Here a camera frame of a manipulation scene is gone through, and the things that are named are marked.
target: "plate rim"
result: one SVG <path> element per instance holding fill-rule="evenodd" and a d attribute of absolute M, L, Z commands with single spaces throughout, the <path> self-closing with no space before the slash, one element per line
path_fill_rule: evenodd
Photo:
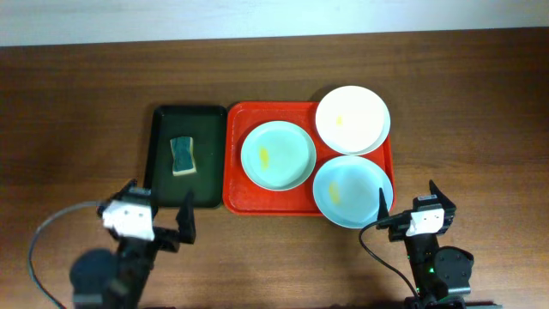
<path fill-rule="evenodd" d="M 326 141 L 326 136 L 321 133 L 321 131 L 318 129 L 318 109 L 321 108 L 321 106 L 323 105 L 323 102 L 324 102 L 324 105 L 326 105 L 326 98 L 329 97 L 331 94 L 334 95 L 334 92 L 336 91 L 342 91 L 344 90 L 345 88 L 357 88 L 357 89 L 360 89 L 360 90 L 364 90 L 366 91 L 368 94 L 373 94 L 373 96 L 375 96 L 379 102 L 381 102 L 382 104 L 382 110 L 383 110 L 383 116 L 384 116 L 384 120 L 387 120 L 389 119 L 389 122 L 387 123 L 386 121 L 383 121 L 383 127 L 381 129 L 381 131 L 379 132 L 379 136 L 377 136 L 376 140 L 368 147 L 364 148 L 364 149 L 361 149 L 359 151 L 354 151 L 354 152 L 345 152 L 345 151 L 342 151 L 340 148 L 334 148 L 334 144 L 333 143 L 329 143 Z M 347 86 L 341 86 L 341 87 L 338 87 L 336 89 L 333 89 L 331 90 L 330 92 L 328 92 L 326 95 L 324 95 L 321 100 L 318 102 L 318 107 L 317 107 L 317 111 L 315 113 L 315 127 L 317 129 L 317 133 L 318 135 L 320 136 L 320 139 L 328 146 L 330 147 L 331 149 L 333 149 L 335 152 L 339 153 L 339 154 L 342 154 L 342 155 L 366 155 L 372 151 L 374 151 L 375 149 L 377 149 L 381 144 L 383 144 L 383 141 L 387 138 L 387 136 L 389 135 L 389 131 L 390 131 L 390 114 L 389 114 L 389 108 L 387 107 L 387 104 L 385 103 L 385 101 L 378 95 L 376 94 L 375 92 L 373 92 L 372 90 L 370 90 L 369 88 L 366 88 L 366 87 L 362 87 L 362 86 L 356 86 L 356 85 L 347 85 Z M 375 148 L 372 147 L 372 145 L 376 145 L 378 143 L 378 141 L 381 140 L 381 143 L 379 143 L 379 145 L 377 145 Z"/>
<path fill-rule="evenodd" d="M 246 171 L 246 168 L 244 167 L 244 160 L 243 160 L 243 153 L 244 151 L 242 151 L 244 149 L 244 146 L 246 144 L 246 142 L 249 141 L 249 138 L 252 134 L 254 134 L 254 132 L 256 132 L 257 130 L 260 130 L 262 127 L 264 126 L 268 126 L 268 125 L 275 125 L 275 124 L 284 124 L 284 125 L 289 125 L 290 128 L 293 128 L 293 130 L 296 130 L 297 132 L 300 133 L 300 135 L 302 135 L 304 138 L 305 138 L 305 141 L 307 143 L 307 146 L 309 148 L 309 146 L 312 146 L 312 148 L 310 149 L 309 151 L 309 162 L 311 161 L 314 161 L 314 164 L 312 165 L 312 168 L 310 171 L 308 170 L 305 170 L 304 171 L 304 174 L 308 174 L 307 177 L 305 177 L 302 181 L 300 181 L 299 183 L 297 183 L 296 185 L 294 186 L 291 186 L 289 188 L 283 188 L 283 189 L 272 189 L 272 188 L 268 188 L 264 185 L 260 185 L 258 184 L 252 177 L 250 177 L 250 175 L 248 174 L 248 172 Z M 300 185 L 302 185 L 311 175 L 312 173 L 314 172 L 315 170 L 315 166 L 317 165 L 317 147 L 315 146 L 315 143 L 314 141 L 312 140 L 311 138 L 311 135 L 309 135 L 309 133 L 307 133 L 307 131 L 305 131 L 305 129 L 303 129 L 302 127 L 298 126 L 297 124 L 294 124 L 292 122 L 289 122 L 289 121 L 284 121 L 284 120 L 273 120 L 273 121 L 268 121 L 266 123 L 263 123 L 263 124 L 259 124 L 257 127 L 255 127 L 252 131 L 250 131 L 250 133 L 248 133 L 248 135 L 246 136 L 246 138 L 244 139 L 244 142 L 242 143 L 242 147 L 240 148 L 240 164 L 242 165 L 242 169 L 244 170 L 244 174 L 246 175 L 246 177 L 252 182 L 254 183 L 255 185 L 265 189 L 265 190 L 269 190 L 269 191 L 289 191 L 291 189 L 295 189 L 297 187 L 299 187 Z"/>
<path fill-rule="evenodd" d="M 332 220 L 332 218 L 328 217 L 326 214 L 324 214 L 323 212 L 323 209 L 321 208 L 321 206 L 319 205 L 319 197 L 317 197 L 317 194 L 315 194 L 315 187 L 317 186 L 316 183 L 317 183 L 317 178 L 318 178 L 318 175 L 321 174 L 321 170 L 326 167 L 328 164 L 330 165 L 333 165 L 334 162 L 336 161 L 347 161 L 347 160 L 358 160 L 358 161 L 362 161 L 364 163 L 366 163 L 368 166 L 371 166 L 373 167 L 374 169 L 377 170 L 377 173 L 378 173 L 378 176 L 382 177 L 381 181 L 382 181 L 382 184 L 383 184 L 383 188 L 385 186 L 385 183 L 389 184 L 389 187 L 391 189 L 391 198 L 390 198 L 390 201 L 387 200 L 387 197 L 386 197 L 386 202 L 387 202 L 387 211 L 390 211 L 390 209 L 392 208 L 392 203 L 393 201 L 395 200 L 395 189 L 393 188 L 393 184 L 391 184 L 390 182 L 390 179 L 389 179 L 389 175 L 387 175 L 387 173 L 381 168 L 379 167 L 376 163 L 374 163 L 373 161 L 370 161 L 364 157 L 361 157 L 361 156 L 357 156 L 357 155 L 340 155 L 340 156 L 337 156 L 333 159 L 330 159 L 328 161 L 326 161 L 326 163 L 324 163 L 317 171 L 317 174 L 315 175 L 315 178 L 313 180 L 313 184 L 312 184 L 312 195 L 313 195 L 313 199 L 315 200 L 315 204 L 317 205 L 318 209 L 320 210 L 320 212 L 323 214 L 323 216 L 330 220 L 331 222 L 333 222 L 334 224 L 340 226 L 340 227 L 345 227 L 345 228 L 351 228 L 351 229 L 359 229 L 359 228 L 362 228 L 364 227 L 366 224 L 368 224 L 368 221 L 376 214 L 376 212 L 374 211 L 374 213 L 372 215 L 370 215 L 368 218 L 365 219 L 365 222 L 366 224 L 365 225 L 360 225 L 360 226 L 347 226 L 347 225 L 344 225 L 344 224 L 341 224 L 339 222 L 336 222 L 334 220 Z"/>

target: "dark green tray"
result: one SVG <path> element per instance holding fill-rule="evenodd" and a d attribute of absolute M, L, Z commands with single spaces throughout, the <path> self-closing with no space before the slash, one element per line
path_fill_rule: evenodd
<path fill-rule="evenodd" d="M 196 173 L 172 175 L 170 140 L 191 136 Z M 222 106 L 160 106 L 154 110 L 143 186 L 159 207 L 179 207 L 189 190 L 196 208 L 221 204 L 225 158 L 226 109 Z"/>

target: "yellow stain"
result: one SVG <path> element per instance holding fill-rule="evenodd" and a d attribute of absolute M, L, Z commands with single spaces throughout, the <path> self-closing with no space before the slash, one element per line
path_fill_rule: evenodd
<path fill-rule="evenodd" d="M 259 159 L 261 160 L 261 169 L 265 171 L 268 168 L 268 151 L 266 148 L 259 148 Z"/>
<path fill-rule="evenodd" d="M 339 205 L 339 203 L 341 202 L 340 190 L 337 187 L 337 183 L 335 181 L 332 181 L 331 184 L 329 184 L 328 192 L 329 198 L 332 200 L 332 203 Z"/>

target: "sponge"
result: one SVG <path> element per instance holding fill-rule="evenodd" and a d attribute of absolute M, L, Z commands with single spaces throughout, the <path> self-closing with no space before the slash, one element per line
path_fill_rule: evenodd
<path fill-rule="evenodd" d="M 180 136 L 170 140 L 173 156 L 173 176 L 182 176 L 196 172 L 195 157 L 193 156 L 192 137 Z"/>

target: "red tray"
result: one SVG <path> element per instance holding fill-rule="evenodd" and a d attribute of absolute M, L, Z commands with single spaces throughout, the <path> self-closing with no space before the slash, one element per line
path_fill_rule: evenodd
<path fill-rule="evenodd" d="M 240 102 L 231 108 L 227 120 L 223 178 L 223 203 L 229 210 L 239 215 L 321 215 L 312 196 L 312 183 L 318 168 L 341 154 L 329 148 L 317 133 L 317 105 L 317 102 Z M 244 139 L 259 124 L 274 120 L 300 126 L 311 136 L 317 148 L 317 164 L 312 175 L 289 191 L 269 191 L 255 185 L 240 163 Z M 378 149 L 362 156 L 378 164 L 395 188 L 389 137 Z"/>

